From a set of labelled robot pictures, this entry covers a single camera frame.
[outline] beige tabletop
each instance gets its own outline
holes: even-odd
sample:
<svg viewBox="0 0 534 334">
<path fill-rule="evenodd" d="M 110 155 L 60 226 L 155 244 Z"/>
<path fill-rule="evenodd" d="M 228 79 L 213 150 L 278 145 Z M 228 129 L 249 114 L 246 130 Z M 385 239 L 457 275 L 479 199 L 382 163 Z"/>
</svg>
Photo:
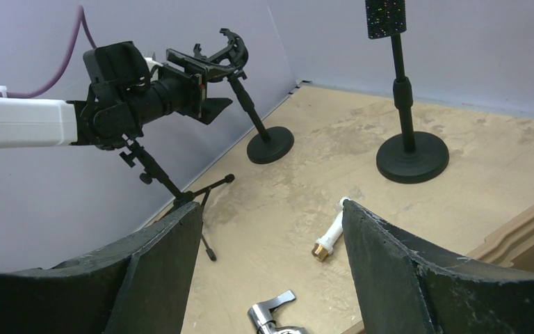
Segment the beige tabletop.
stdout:
<svg viewBox="0 0 534 334">
<path fill-rule="evenodd" d="M 343 239 L 317 262 L 310 250 L 350 196 L 382 218 L 466 254 L 534 203 L 534 120 L 415 103 L 415 129 L 451 152 L 439 177 L 416 185 L 382 177 L 375 154 L 399 132 L 390 99 L 303 86 L 265 120 L 288 127 L 285 158 L 254 165 L 251 132 L 192 189 L 233 173 L 212 191 L 204 234 L 218 256 L 197 257 L 183 325 L 190 333 L 252 333 L 248 308 L 292 289 L 298 300 L 275 314 L 281 325 L 340 334 L 361 319 Z"/>
</svg>

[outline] white wall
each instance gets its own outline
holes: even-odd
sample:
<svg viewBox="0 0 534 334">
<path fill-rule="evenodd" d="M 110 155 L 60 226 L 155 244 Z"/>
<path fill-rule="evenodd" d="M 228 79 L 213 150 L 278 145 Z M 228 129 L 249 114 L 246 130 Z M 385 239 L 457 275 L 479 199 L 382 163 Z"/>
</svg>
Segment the white wall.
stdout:
<svg viewBox="0 0 534 334">
<path fill-rule="evenodd" d="M 265 0 L 0 1 L 0 85 L 41 86 L 62 60 L 76 6 L 83 4 L 98 45 L 133 40 L 163 57 L 171 47 L 207 54 L 225 46 L 219 29 L 241 34 L 250 50 L 244 82 L 265 115 L 295 85 Z M 84 99 L 88 75 L 83 32 L 67 72 L 44 98 Z M 234 99 L 224 83 L 212 96 Z M 145 126 L 141 143 L 178 186 L 187 185 L 252 124 L 235 102 L 212 125 L 177 114 Z M 96 148 L 0 150 L 0 271 L 51 267 L 115 241 L 141 226 L 170 199 L 146 186 L 119 152 Z"/>
<path fill-rule="evenodd" d="M 391 93 L 389 39 L 369 40 L 364 0 L 268 0 L 294 75 Z M 416 97 L 534 113 L 534 0 L 406 0 Z"/>
</svg>

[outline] white tube with brass fitting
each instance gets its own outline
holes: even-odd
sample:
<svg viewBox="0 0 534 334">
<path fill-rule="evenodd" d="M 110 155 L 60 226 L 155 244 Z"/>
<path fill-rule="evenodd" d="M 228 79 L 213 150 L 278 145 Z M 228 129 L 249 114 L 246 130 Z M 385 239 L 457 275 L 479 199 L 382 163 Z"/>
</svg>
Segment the white tube with brass fitting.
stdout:
<svg viewBox="0 0 534 334">
<path fill-rule="evenodd" d="M 312 255 L 318 261 L 322 262 L 328 255 L 332 254 L 334 243 L 337 242 L 337 239 L 343 233 L 343 202 L 349 199 L 349 197 L 341 198 L 337 203 L 337 208 L 339 208 L 341 212 L 337 214 L 337 217 L 335 217 L 332 225 L 328 228 L 328 231 L 316 240 L 314 248 L 312 249 Z"/>
</svg>

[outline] brass nut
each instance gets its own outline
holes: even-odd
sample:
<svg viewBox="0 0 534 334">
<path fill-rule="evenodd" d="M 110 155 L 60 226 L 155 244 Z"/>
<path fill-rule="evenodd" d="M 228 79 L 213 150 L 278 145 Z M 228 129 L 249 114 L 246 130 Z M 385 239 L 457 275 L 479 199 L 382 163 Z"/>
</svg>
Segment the brass nut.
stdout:
<svg viewBox="0 0 534 334">
<path fill-rule="evenodd" d="M 328 250 L 326 250 L 326 248 L 322 247 L 322 245 L 320 244 L 314 244 L 314 248 L 312 249 L 312 255 L 318 261 L 322 262 L 328 256 Z"/>
</svg>

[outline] silver valve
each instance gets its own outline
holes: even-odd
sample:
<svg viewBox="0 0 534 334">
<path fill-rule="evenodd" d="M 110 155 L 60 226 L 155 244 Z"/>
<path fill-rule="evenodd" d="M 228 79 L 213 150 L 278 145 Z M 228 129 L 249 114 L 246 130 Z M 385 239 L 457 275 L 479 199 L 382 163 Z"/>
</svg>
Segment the silver valve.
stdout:
<svg viewBox="0 0 534 334">
<path fill-rule="evenodd" d="M 252 322 L 255 334 L 308 334 L 306 328 L 303 327 L 275 327 L 276 323 L 272 314 L 285 303 L 292 302 L 295 299 L 296 296 L 293 292 L 287 290 L 273 299 L 254 304 L 247 314 Z"/>
</svg>

